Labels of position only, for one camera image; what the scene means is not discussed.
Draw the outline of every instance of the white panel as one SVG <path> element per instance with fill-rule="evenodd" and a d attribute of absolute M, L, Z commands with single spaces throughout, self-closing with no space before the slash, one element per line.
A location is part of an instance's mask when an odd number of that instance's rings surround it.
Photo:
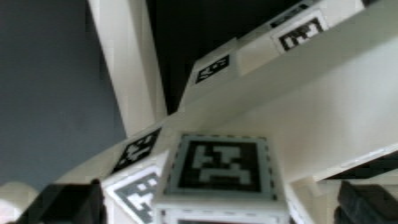
<path fill-rule="evenodd" d="M 89 0 L 127 135 L 166 117 L 145 0 Z"/>

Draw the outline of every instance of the black background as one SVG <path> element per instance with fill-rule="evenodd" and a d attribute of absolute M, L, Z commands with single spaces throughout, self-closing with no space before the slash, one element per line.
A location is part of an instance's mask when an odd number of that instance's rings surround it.
<path fill-rule="evenodd" d="M 196 60 L 278 16 L 299 0 L 148 0 L 169 113 Z"/>

